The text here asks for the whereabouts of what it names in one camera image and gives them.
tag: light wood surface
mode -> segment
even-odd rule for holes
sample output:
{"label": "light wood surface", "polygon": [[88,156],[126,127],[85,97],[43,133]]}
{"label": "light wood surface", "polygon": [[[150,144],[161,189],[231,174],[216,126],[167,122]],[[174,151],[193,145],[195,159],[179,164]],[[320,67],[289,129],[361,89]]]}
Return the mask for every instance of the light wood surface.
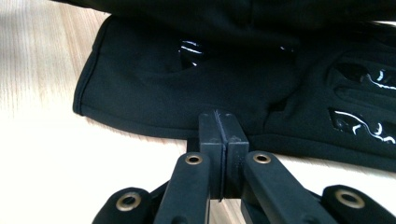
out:
{"label": "light wood surface", "polygon": [[[74,89],[108,15],[50,1],[0,0],[0,224],[91,223],[114,192],[154,190],[186,142],[124,133],[72,112]],[[359,189],[396,215],[396,174],[279,156],[308,189]],[[239,201],[211,223],[243,223]]]}

